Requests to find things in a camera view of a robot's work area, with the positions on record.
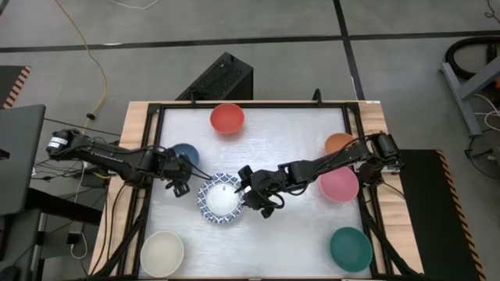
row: wooden table frame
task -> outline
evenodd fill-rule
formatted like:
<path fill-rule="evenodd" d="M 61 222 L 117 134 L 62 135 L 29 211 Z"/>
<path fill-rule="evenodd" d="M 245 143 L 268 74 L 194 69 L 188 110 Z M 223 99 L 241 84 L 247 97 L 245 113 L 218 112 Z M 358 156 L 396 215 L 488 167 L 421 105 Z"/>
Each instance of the wooden table frame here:
<path fill-rule="evenodd" d="M 385 123 L 384 114 L 382 112 L 382 107 L 378 101 L 323 101 L 323 103 L 355 103 L 357 108 L 359 108 L 359 116 L 361 117 L 361 124 L 364 130 L 364 134 L 387 132 L 387 125 Z M 155 135 L 158 132 L 156 125 L 158 123 L 158 114 L 152 114 L 148 117 L 148 108 L 150 104 L 170 104 L 170 105 L 189 105 L 190 101 L 132 101 L 129 104 L 127 115 L 125 117 L 125 123 L 123 125 L 122 135 L 120 138 L 120 146 L 123 148 L 139 148 L 142 144 L 150 145 L 153 144 Z M 197 101 L 197 104 L 219 104 L 219 103 L 268 103 L 268 104 L 282 104 L 282 103 L 302 103 L 302 104 L 314 104 L 316 101 Z M 349 121 L 351 122 L 351 128 L 353 135 L 357 135 L 357 126 L 355 124 L 354 114 L 349 113 Z M 148 132 L 145 132 L 146 119 L 151 120 L 151 128 Z M 148 133 L 148 138 L 143 139 L 143 135 Z M 401 181 L 397 175 L 384 175 L 384 179 L 393 187 L 403 192 Z M 109 196 L 107 197 L 108 206 L 113 206 L 116 200 L 116 195 L 118 190 L 122 187 L 123 181 L 119 177 L 114 177 L 111 179 L 109 185 Z M 141 190 L 138 193 L 138 198 L 135 203 L 135 213 L 134 217 L 138 215 L 138 211 L 142 206 L 142 201 L 144 197 L 144 191 Z M 370 195 L 365 191 L 365 196 L 370 198 Z M 107 208 L 107 213 L 103 215 L 108 216 L 108 225 L 106 227 L 108 233 L 106 235 L 106 241 L 104 241 L 105 236 L 105 220 L 101 219 L 101 224 L 98 231 L 98 236 L 95 242 L 95 250 L 92 255 L 91 267 L 93 269 L 96 267 L 98 271 L 106 261 L 108 254 L 108 247 L 110 246 L 111 253 L 114 252 L 116 247 L 120 244 L 123 239 L 125 225 L 127 220 L 131 220 L 132 216 L 129 216 L 130 199 L 132 198 L 132 189 L 126 188 L 120 194 L 120 197 L 116 201 L 116 210 L 114 214 L 113 223 L 113 233 L 111 245 L 109 245 L 109 230 L 110 230 L 110 216 L 111 208 Z M 391 244 L 394 246 L 396 251 L 401 255 L 401 257 L 408 263 L 408 265 L 416 270 L 417 272 L 423 272 L 422 263 L 420 260 L 419 252 L 416 246 L 415 236 L 413 234 L 413 227 L 409 218 L 408 209 L 406 207 L 405 200 L 401 198 L 399 194 L 391 189 L 387 189 L 383 186 L 378 188 L 378 202 L 380 205 L 381 218 L 384 223 L 384 230 L 386 237 L 389 239 Z M 368 204 L 370 212 L 373 214 L 373 205 L 371 202 Z M 123 261 L 123 274 L 132 274 L 134 268 L 134 257 L 137 251 L 137 238 L 138 235 L 130 243 L 127 259 Z M 380 248 L 380 244 L 377 238 L 372 234 L 372 242 L 374 248 L 374 260 L 377 263 L 377 271 L 379 273 L 386 273 L 386 267 L 384 266 L 384 256 L 383 251 Z M 101 249 L 105 246 L 102 258 L 96 266 L 98 257 L 101 254 Z"/>

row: blue and white patterned bowl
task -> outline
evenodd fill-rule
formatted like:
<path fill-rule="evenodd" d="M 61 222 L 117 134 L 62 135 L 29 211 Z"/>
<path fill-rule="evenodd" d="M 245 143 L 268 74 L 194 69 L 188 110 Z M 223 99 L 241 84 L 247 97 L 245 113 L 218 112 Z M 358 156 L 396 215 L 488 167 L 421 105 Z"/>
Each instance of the blue and white patterned bowl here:
<path fill-rule="evenodd" d="M 210 222 L 224 224 L 236 219 L 243 209 L 243 192 L 239 179 L 226 173 L 217 173 L 206 180 L 198 191 L 198 207 Z"/>

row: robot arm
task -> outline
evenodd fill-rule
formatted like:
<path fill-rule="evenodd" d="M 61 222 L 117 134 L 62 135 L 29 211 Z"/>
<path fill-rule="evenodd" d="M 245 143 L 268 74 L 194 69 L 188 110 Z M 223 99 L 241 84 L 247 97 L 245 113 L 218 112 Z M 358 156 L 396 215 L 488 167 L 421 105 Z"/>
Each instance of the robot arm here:
<path fill-rule="evenodd" d="M 367 141 L 371 141 L 372 151 L 369 150 Z M 238 172 L 241 177 L 241 188 L 237 192 L 250 187 L 244 195 L 244 205 L 254 210 L 262 209 L 262 216 L 267 219 L 275 208 L 284 207 L 284 199 L 279 195 L 280 192 L 300 195 L 319 175 L 356 162 L 364 162 L 359 168 L 359 179 L 368 184 L 381 183 L 380 171 L 385 166 L 402 165 L 399 161 L 398 147 L 392 136 L 376 133 L 356 139 L 346 144 L 339 152 L 317 160 L 301 160 L 278 165 L 278 170 L 275 172 L 267 170 L 253 172 L 247 165 Z M 278 197 L 281 204 L 271 201 L 271 196 Z"/>
<path fill-rule="evenodd" d="M 50 159 L 82 160 L 110 169 L 120 175 L 126 184 L 143 188 L 153 178 L 172 180 L 166 188 L 174 187 L 176 197 L 189 192 L 192 164 L 173 149 L 146 147 L 126 149 L 95 141 L 78 130 L 54 132 L 46 148 Z"/>

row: bowl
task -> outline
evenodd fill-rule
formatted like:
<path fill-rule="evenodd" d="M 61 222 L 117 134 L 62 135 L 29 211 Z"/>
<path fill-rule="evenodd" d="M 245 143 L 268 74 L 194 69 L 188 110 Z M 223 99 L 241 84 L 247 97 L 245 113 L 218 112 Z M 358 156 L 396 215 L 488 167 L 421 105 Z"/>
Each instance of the bowl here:
<path fill-rule="evenodd" d="M 354 137 L 348 133 L 334 133 L 325 141 L 325 152 L 327 154 L 337 152 L 352 140 L 354 140 Z"/>
<path fill-rule="evenodd" d="M 238 132 L 245 121 L 243 110 L 235 104 L 217 105 L 210 114 L 210 123 L 218 133 Z"/>
<path fill-rule="evenodd" d="M 198 150 L 190 144 L 176 144 L 172 146 L 172 149 L 175 151 L 177 155 L 184 154 L 189 158 L 191 164 L 198 165 L 200 162 L 200 154 Z"/>
<path fill-rule="evenodd" d="M 335 263 L 347 272 L 366 269 L 373 257 L 368 237 L 353 227 L 343 227 L 335 231 L 330 240 L 330 253 Z"/>
<path fill-rule="evenodd" d="M 349 202 L 358 195 L 358 177 L 348 167 L 335 169 L 320 176 L 320 189 L 331 201 Z"/>
<path fill-rule="evenodd" d="M 217 173 L 206 180 L 198 191 L 198 207 L 210 222 L 226 224 L 236 219 L 243 209 L 243 192 L 235 193 L 240 183 L 236 176 Z"/>
<path fill-rule="evenodd" d="M 184 245 L 170 231 L 151 235 L 142 245 L 141 266 L 152 277 L 162 278 L 174 273 L 184 258 Z"/>

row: gray concrete floor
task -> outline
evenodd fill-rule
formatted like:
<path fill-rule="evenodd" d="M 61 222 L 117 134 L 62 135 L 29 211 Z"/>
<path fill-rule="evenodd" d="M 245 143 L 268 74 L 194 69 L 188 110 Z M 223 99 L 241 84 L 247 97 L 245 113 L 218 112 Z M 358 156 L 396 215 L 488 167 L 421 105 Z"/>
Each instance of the gray concrete floor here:
<path fill-rule="evenodd" d="M 159 0 L 148 10 L 127 9 L 103 0 L 61 2 L 91 44 L 340 34 L 331 0 Z M 500 1 L 491 3 L 500 12 Z M 341 4 L 350 34 L 500 27 L 484 17 L 488 12 L 485 1 L 341 0 Z M 493 280 L 500 276 L 496 266 L 500 260 L 500 186 L 465 158 L 463 150 L 469 141 L 465 124 L 438 72 L 445 50 L 459 39 L 353 41 L 352 49 L 366 99 L 382 101 L 398 145 L 441 149 L 446 154 L 484 271 Z M 0 47 L 67 44 L 81 44 L 80 38 L 52 0 L 11 0 L 0 15 Z M 255 68 L 255 99 L 310 99 L 317 87 L 328 99 L 356 99 L 341 41 L 102 50 L 93 53 L 104 67 L 109 93 L 92 127 L 120 133 L 129 101 L 174 99 L 223 52 Z M 457 56 L 461 64 L 477 70 L 484 49 L 470 48 Z M 46 116 L 53 119 L 81 124 L 101 95 L 98 69 L 82 51 L 2 53 L 0 65 L 33 67 L 16 106 L 45 104 Z M 489 111 L 481 101 L 477 108 Z M 50 133 L 63 127 L 44 124 L 38 160 L 46 158 L 44 148 Z M 478 145 L 486 144 L 479 140 Z M 498 175 L 494 164 L 479 165 Z M 74 192 L 76 185 L 76 180 L 34 183 L 53 194 Z M 93 194 L 85 203 L 98 196 Z M 51 219 L 48 227 L 61 224 Z M 94 240 L 95 231 L 88 238 Z M 69 248 L 56 245 L 52 251 L 69 254 Z M 79 262 L 67 255 L 47 261 L 44 279 L 83 275 L 78 272 Z"/>

